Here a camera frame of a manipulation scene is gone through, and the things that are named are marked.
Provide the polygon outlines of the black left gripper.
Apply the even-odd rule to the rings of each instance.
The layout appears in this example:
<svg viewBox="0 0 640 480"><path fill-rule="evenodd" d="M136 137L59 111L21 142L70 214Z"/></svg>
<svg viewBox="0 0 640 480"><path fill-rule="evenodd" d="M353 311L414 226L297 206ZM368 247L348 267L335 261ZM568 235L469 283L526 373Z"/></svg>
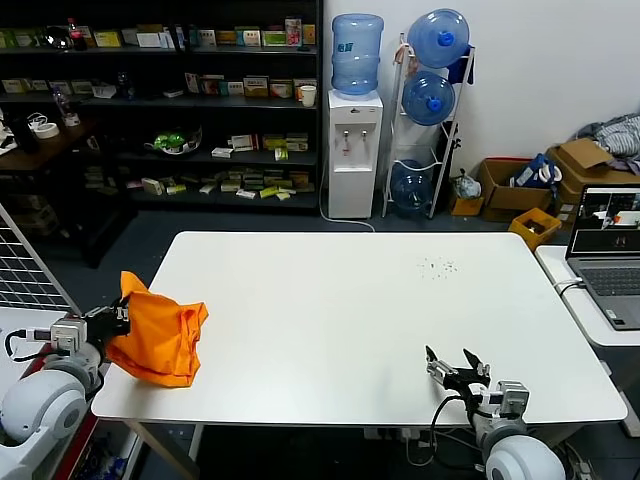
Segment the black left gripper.
<svg viewBox="0 0 640 480"><path fill-rule="evenodd" d="M114 300L111 305L95 307L86 312L82 320L86 324L87 342L94 346L105 346L119 336L121 330L129 330L128 303L129 297L124 296Z"/></svg>

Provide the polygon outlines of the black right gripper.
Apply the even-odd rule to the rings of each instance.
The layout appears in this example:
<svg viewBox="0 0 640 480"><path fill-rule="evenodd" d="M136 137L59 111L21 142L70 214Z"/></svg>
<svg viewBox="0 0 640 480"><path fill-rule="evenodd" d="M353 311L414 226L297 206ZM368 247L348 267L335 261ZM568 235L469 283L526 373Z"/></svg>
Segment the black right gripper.
<svg viewBox="0 0 640 480"><path fill-rule="evenodd" d="M453 390L466 399L474 395L472 385L488 388L491 376L489 364L483 363L466 348L463 353L471 368L453 368L440 360L431 347L425 346L427 373L446 390Z"/></svg>

